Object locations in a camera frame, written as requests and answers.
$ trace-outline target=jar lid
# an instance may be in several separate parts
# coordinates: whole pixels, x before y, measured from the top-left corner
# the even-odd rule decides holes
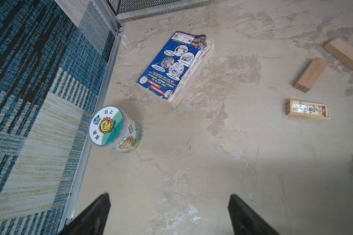
[[[99,110],[90,122],[90,139],[98,145],[113,142],[123,127],[123,115],[118,108],[107,106]]]

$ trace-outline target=carpet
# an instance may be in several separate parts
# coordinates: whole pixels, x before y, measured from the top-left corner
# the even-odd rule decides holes
[[[81,2],[0,0],[0,234],[57,232],[114,41]]]

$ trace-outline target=speech bubble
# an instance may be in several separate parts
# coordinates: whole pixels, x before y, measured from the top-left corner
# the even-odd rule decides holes
[[[144,84],[144,83],[146,83],[148,81],[148,78],[146,77],[146,76],[142,76],[140,79],[139,79],[139,82],[141,83],[141,84]]]
[[[183,61],[183,60],[181,60],[181,59],[179,59],[178,62],[181,63],[181,64],[183,64],[184,66],[187,66],[187,67],[189,67],[189,66],[191,65],[191,64],[188,63],[187,61]]]
[[[155,70],[158,70],[160,72],[165,72],[166,70],[164,68],[162,68],[161,66],[158,66],[156,64],[152,64],[152,67],[155,69]]]
[[[173,94],[173,90],[168,90],[167,92],[165,92],[164,97],[169,98],[172,94]]]
[[[174,56],[175,55],[174,51],[170,51],[170,50],[166,50],[163,53],[165,53],[165,55],[167,55],[167,56]]]
[[[179,81],[179,80],[180,80],[180,78],[177,77],[177,76],[175,76],[174,74],[166,73],[166,75],[167,75],[169,78],[174,79],[175,81]]]
[[[183,53],[188,51],[188,47],[186,45],[179,45],[175,48],[174,54],[176,56],[181,56]]]

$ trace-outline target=book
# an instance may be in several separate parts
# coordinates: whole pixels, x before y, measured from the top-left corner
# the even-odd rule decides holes
[[[175,108],[201,73],[215,49],[206,35],[176,31],[137,83]]]

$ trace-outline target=mesh wall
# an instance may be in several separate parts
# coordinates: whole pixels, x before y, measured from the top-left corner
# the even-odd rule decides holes
[[[115,15],[181,0],[106,0]]]

